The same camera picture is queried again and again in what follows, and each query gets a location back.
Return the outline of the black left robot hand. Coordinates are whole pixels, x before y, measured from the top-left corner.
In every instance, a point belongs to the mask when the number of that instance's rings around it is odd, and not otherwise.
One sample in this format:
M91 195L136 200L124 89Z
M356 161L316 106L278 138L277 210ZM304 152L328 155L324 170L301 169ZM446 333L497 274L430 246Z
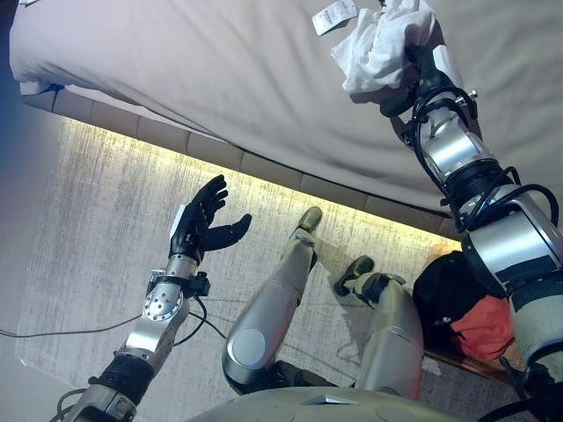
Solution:
M232 224L212 228L216 213L228 196L224 175L212 178L186 205L174 230L169 258L180 255L200 264L207 251L218 251L236 244L247 233L252 216L244 215Z

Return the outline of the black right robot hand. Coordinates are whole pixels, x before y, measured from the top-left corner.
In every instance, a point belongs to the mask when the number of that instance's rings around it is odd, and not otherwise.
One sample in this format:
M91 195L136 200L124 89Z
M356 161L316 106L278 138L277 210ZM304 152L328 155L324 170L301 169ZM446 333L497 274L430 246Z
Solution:
M441 88L464 88L462 78L445 45L433 48L412 45L406 48L406 58L416 72L410 89L415 91L418 97Z

